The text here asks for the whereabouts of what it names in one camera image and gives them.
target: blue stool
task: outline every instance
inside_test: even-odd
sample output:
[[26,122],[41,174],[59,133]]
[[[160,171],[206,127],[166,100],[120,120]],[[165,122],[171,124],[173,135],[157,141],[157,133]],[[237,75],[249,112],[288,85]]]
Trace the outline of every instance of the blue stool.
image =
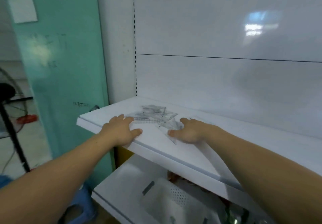
[[86,187],[83,187],[82,189],[78,190],[75,194],[75,197],[73,201],[70,203],[68,207],[71,206],[79,206],[82,209],[82,214],[80,214],[78,217],[76,217],[74,220],[65,223],[65,214],[62,216],[62,218],[59,220],[58,224],[83,224],[85,222],[88,222],[96,217],[96,210],[94,208],[90,193],[86,189]]
[[6,175],[0,175],[0,188],[3,188],[4,186],[8,185],[10,182],[12,182],[12,179]]

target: white paper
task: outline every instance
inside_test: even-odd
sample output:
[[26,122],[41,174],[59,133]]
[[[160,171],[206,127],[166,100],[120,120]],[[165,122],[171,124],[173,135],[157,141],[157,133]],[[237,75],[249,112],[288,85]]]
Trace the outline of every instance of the white paper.
[[33,0],[8,0],[15,23],[37,21]]

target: green panel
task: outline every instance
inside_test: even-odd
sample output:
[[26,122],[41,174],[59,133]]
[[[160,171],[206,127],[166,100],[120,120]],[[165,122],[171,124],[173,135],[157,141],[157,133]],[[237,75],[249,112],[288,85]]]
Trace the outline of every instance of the green panel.
[[[108,105],[97,0],[34,0],[38,22],[14,24],[22,60],[53,157],[91,133],[76,126],[80,114]],[[112,172],[106,155],[91,186]]]

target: red object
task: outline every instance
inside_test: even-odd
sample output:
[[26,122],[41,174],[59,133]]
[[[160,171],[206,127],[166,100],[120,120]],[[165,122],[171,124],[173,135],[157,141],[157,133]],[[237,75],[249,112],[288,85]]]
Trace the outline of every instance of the red object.
[[28,115],[25,115],[25,116],[21,116],[17,119],[17,123],[18,124],[27,124],[27,123],[30,123],[30,122],[34,122],[38,120],[38,116],[35,115],[35,114],[28,114]]

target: white shelf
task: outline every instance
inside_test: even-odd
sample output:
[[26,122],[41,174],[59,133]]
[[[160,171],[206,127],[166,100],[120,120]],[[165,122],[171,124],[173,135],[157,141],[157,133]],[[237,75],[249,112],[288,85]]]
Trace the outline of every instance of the white shelf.
[[[152,181],[156,183],[158,178],[166,177],[166,169],[133,155],[94,189],[92,198],[123,224],[157,224],[145,211],[141,199]],[[215,214],[215,224],[220,224],[217,213],[223,214],[224,205],[218,197],[206,194],[185,181],[179,182],[178,186],[211,208]]]
[[[313,137],[284,132],[281,130],[229,119],[164,102],[133,97],[116,104],[81,115],[77,124],[98,133],[104,123],[121,113],[139,110],[141,105],[155,104],[167,107],[180,117],[198,116],[224,130],[272,150],[300,165],[322,175],[322,141]],[[246,194],[219,156],[207,145],[194,146],[167,139],[154,124],[132,124],[131,129],[142,128],[143,134],[127,149],[180,176],[216,193],[250,211],[263,213],[259,206]]]

